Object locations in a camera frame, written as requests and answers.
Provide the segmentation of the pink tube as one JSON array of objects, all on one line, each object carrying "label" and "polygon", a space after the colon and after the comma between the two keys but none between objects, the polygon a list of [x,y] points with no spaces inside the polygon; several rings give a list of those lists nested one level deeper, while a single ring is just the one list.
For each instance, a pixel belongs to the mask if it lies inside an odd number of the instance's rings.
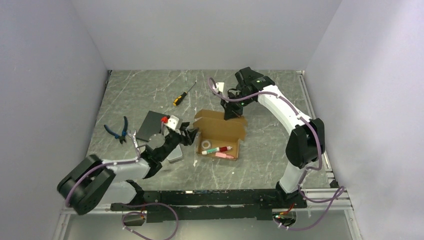
[{"label": "pink tube", "polygon": [[222,159],[230,159],[230,160],[235,159],[235,157],[233,155],[230,155],[230,154],[227,154],[227,153],[224,153],[224,152],[216,152],[215,156],[217,158],[222,158]]}]

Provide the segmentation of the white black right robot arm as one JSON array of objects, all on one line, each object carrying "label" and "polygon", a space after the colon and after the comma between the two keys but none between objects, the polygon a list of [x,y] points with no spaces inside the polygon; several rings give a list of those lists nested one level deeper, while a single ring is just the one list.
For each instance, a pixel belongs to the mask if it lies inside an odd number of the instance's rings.
[{"label": "white black right robot arm", "polygon": [[311,118],[294,106],[279,90],[275,82],[266,75],[245,67],[235,73],[237,86],[223,95],[220,88],[214,88],[220,96],[224,109],[224,119],[241,118],[245,106],[257,102],[283,125],[289,133],[285,155],[289,161],[283,176],[277,182],[279,191],[275,194],[276,203],[287,208],[295,201],[305,179],[307,170],[313,163],[322,168],[325,152],[325,125],[319,118]]}]

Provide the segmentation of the red white small bottle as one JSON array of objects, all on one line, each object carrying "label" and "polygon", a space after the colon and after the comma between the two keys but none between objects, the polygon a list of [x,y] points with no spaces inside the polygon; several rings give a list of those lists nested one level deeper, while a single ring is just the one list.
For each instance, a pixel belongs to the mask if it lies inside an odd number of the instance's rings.
[{"label": "red white small bottle", "polygon": [[226,152],[226,151],[230,151],[232,149],[231,146],[223,146],[219,148],[220,152]]}]

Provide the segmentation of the clear tape roll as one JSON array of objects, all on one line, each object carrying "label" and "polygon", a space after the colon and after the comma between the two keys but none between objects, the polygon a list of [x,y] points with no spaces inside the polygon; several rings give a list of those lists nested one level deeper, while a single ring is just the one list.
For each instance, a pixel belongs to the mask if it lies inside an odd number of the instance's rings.
[{"label": "clear tape roll", "polygon": [[212,147],[212,143],[209,140],[203,140],[200,146],[202,149],[208,150]]}]

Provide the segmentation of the brown cardboard box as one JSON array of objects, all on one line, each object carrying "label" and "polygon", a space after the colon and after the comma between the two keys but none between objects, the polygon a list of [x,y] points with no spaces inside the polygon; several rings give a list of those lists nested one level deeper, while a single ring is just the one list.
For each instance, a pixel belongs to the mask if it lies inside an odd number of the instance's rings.
[{"label": "brown cardboard box", "polygon": [[201,142],[209,140],[211,148],[220,148],[231,146],[232,149],[221,153],[226,153],[234,156],[234,159],[226,159],[236,161],[239,157],[240,142],[245,140],[246,127],[248,126],[247,120],[242,116],[240,118],[233,118],[224,120],[224,113],[219,111],[201,109],[194,116],[194,128],[199,128],[198,144],[196,153],[202,157],[218,158],[215,153],[202,155]]}]

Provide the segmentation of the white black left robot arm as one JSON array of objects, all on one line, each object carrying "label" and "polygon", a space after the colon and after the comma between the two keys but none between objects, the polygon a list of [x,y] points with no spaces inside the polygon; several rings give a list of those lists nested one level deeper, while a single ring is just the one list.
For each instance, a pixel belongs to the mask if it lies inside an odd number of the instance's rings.
[{"label": "white black left robot arm", "polygon": [[139,209],[144,203],[144,191],[135,180],[153,177],[175,148],[194,143],[199,128],[189,125],[183,122],[167,135],[153,135],[143,146],[132,135],[135,157],[130,159],[108,160],[88,155],[56,187],[65,206],[78,215],[85,215],[101,204],[122,203],[131,210]]}]

